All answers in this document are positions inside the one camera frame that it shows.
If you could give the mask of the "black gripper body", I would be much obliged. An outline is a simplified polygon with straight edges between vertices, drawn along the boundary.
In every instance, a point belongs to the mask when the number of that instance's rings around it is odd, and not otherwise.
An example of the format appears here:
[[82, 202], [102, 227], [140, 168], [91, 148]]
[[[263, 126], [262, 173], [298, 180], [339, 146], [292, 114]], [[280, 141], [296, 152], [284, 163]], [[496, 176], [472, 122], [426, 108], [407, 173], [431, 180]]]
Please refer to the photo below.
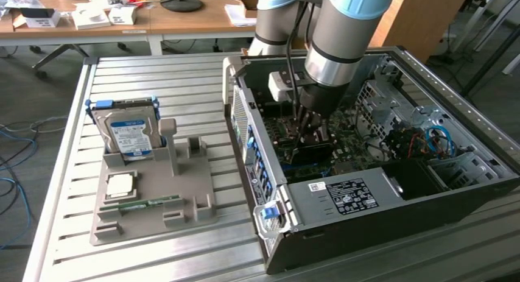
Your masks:
[[320, 84], [306, 85], [300, 92], [299, 102], [306, 109], [320, 115], [331, 115], [343, 100], [350, 83], [340, 86]]

